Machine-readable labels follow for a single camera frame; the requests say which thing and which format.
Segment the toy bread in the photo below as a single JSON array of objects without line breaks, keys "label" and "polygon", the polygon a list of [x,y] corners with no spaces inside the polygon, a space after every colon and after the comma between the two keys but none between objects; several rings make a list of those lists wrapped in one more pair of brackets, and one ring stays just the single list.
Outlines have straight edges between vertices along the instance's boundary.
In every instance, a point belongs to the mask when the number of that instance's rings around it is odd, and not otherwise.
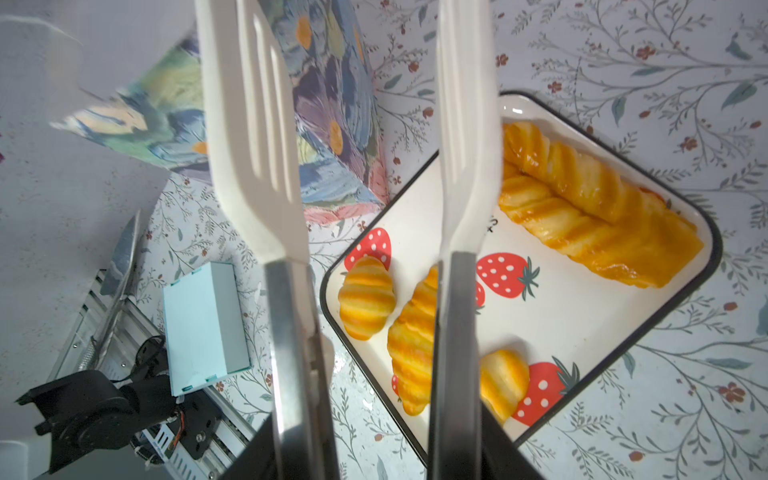
[{"label": "toy bread", "polygon": [[392,277],[381,260],[363,257],[346,274],[339,290],[340,316],[354,339],[368,340],[384,328],[395,310]]},{"label": "toy bread", "polygon": [[432,395],[432,351],[435,348],[438,269],[416,285],[387,336],[392,369],[398,377],[398,394],[408,415],[418,415]]},{"label": "toy bread", "polygon": [[661,288],[703,247],[657,195],[530,122],[505,125],[504,157],[502,211],[597,275]]},{"label": "toy bread", "polygon": [[518,409],[530,381],[528,364],[512,350],[497,350],[480,359],[480,396],[502,425]]}]

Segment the croissant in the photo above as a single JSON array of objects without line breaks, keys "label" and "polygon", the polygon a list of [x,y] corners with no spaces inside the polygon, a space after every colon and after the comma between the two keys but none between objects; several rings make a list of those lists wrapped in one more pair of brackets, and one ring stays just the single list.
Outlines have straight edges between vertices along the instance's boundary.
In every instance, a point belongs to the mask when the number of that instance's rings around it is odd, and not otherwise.
[{"label": "croissant", "polygon": [[480,396],[502,425],[518,409],[530,382],[528,364],[511,350],[497,350],[480,359]]},{"label": "croissant", "polygon": [[505,125],[504,178],[510,220],[604,278],[662,287],[703,247],[656,195],[530,122]]},{"label": "croissant", "polygon": [[432,396],[438,269],[416,285],[413,297],[389,327],[386,348],[399,379],[398,394],[408,415],[418,415]]},{"label": "croissant", "polygon": [[339,290],[341,321],[354,339],[368,340],[378,333],[395,311],[392,277],[375,257],[357,260]]}]

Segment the table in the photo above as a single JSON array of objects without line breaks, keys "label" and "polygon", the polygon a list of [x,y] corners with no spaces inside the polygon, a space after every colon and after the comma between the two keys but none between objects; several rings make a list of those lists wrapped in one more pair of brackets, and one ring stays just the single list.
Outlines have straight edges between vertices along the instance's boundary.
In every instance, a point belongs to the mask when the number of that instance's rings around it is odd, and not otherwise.
[{"label": "table", "polygon": [[[439,144],[434,0],[355,0],[374,69],[393,195]],[[498,0],[500,88],[540,99],[712,215],[720,268],[521,450],[549,478],[764,478],[768,469],[768,8],[739,0]],[[373,215],[308,224],[319,280]],[[253,370],[217,385],[258,426],[271,409],[263,274],[211,187],[172,175],[138,260],[134,301],[231,262]],[[348,352],[332,402],[342,478],[424,468]]]}]

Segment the red strawberry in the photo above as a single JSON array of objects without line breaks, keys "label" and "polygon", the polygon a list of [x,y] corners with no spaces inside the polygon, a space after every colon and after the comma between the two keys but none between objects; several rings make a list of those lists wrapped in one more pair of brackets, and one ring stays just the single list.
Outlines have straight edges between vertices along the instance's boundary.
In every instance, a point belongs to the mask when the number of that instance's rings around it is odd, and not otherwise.
[{"label": "red strawberry", "polygon": [[389,242],[389,234],[383,228],[374,228],[360,240],[352,252],[344,259],[344,266],[347,271],[357,260],[363,257],[376,257],[384,263],[384,267],[389,270],[389,264],[392,262],[392,244]]},{"label": "red strawberry", "polygon": [[579,371],[575,363],[568,373],[560,360],[552,359],[554,363],[535,363],[529,367],[531,383],[528,392],[512,416],[518,422],[533,425],[579,382]]},{"label": "red strawberry", "polygon": [[478,303],[478,310],[482,308],[483,305],[485,305],[485,289],[483,289],[480,282],[475,282],[477,286],[475,287],[475,300],[477,300]]},{"label": "red strawberry", "polygon": [[515,298],[521,293],[534,296],[531,286],[538,286],[534,280],[538,268],[533,270],[531,258],[528,262],[514,253],[491,253],[478,261],[477,272],[491,290],[505,298]]}]

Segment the light blue box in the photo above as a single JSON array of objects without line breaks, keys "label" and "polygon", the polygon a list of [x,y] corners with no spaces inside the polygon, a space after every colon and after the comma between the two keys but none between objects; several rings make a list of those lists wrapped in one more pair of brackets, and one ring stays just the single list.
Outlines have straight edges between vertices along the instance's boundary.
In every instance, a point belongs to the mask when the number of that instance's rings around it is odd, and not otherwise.
[{"label": "light blue box", "polygon": [[250,368],[234,268],[210,262],[163,288],[174,396]]}]

